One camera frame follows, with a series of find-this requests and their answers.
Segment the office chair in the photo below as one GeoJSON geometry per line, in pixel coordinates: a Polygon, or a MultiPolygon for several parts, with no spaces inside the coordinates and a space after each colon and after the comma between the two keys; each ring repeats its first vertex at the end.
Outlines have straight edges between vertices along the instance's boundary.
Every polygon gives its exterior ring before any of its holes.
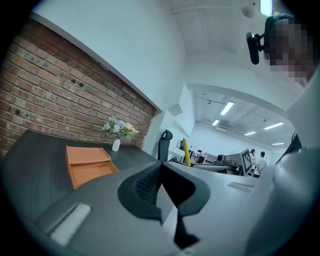
{"type": "Polygon", "coordinates": [[[165,130],[161,138],[159,139],[158,144],[158,160],[161,162],[167,162],[168,161],[168,153],[169,153],[169,146],[170,146],[170,140],[173,138],[173,135],[171,131],[165,130]]]}

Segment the ceiling light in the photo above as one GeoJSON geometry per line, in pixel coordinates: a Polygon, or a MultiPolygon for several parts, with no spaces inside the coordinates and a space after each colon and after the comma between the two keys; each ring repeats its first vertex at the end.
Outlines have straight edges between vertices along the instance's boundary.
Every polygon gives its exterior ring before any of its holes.
{"type": "Polygon", "coordinates": [[[255,131],[252,131],[252,132],[246,133],[244,136],[255,134],[255,133],[256,133],[255,131]]]}
{"type": "Polygon", "coordinates": [[[216,126],[217,123],[219,123],[219,120],[215,120],[212,125],[213,125],[213,126],[216,126]]]}
{"type": "Polygon", "coordinates": [[[229,101],[228,104],[225,106],[224,110],[222,110],[220,115],[224,116],[234,104],[235,104],[234,102],[229,101]]]}
{"type": "Polygon", "coordinates": [[[275,127],[277,127],[277,126],[282,126],[283,124],[284,124],[283,122],[278,122],[278,123],[276,123],[276,124],[274,124],[274,125],[271,125],[271,126],[268,126],[268,127],[264,128],[264,129],[265,129],[265,130],[269,130],[269,129],[275,128],[275,127]]]}
{"type": "Polygon", "coordinates": [[[266,16],[272,15],[273,0],[260,0],[260,13],[266,16]]]}

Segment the headrest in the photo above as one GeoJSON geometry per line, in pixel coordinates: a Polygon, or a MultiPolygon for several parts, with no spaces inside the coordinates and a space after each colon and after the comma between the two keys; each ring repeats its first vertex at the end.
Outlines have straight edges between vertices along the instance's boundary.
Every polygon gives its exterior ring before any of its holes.
{"type": "Polygon", "coordinates": [[[170,141],[172,138],[173,138],[173,135],[172,135],[171,131],[169,131],[169,130],[166,129],[166,130],[162,133],[160,139],[163,140],[163,141],[170,141]]]}

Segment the white shirt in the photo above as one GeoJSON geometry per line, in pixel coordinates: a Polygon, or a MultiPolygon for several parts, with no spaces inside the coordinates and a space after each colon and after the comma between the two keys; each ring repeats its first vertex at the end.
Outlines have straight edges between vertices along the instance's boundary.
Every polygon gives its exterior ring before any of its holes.
{"type": "Polygon", "coordinates": [[[257,157],[256,155],[252,155],[251,153],[250,153],[250,157],[251,157],[251,164],[252,164],[251,169],[254,170],[256,168],[257,157]]]}
{"type": "Polygon", "coordinates": [[[262,171],[268,166],[267,161],[261,157],[257,162],[256,162],[256,169],[254,170],[255,175],[260,175],[262,171]]]}

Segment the brick wall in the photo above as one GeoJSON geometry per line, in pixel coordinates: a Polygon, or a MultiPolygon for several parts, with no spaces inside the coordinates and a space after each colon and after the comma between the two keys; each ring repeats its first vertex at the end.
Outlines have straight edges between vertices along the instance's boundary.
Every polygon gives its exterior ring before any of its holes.
{"type": "Polygon", "coordinates": [[[122,144],[141,148],[156,112],[116,75],[34,20],[14,38],[0,74],[2,151],[26,129],[112,144],[114,137],[101,129],[108,116],[133,124],[139,134],[122,144]]]}

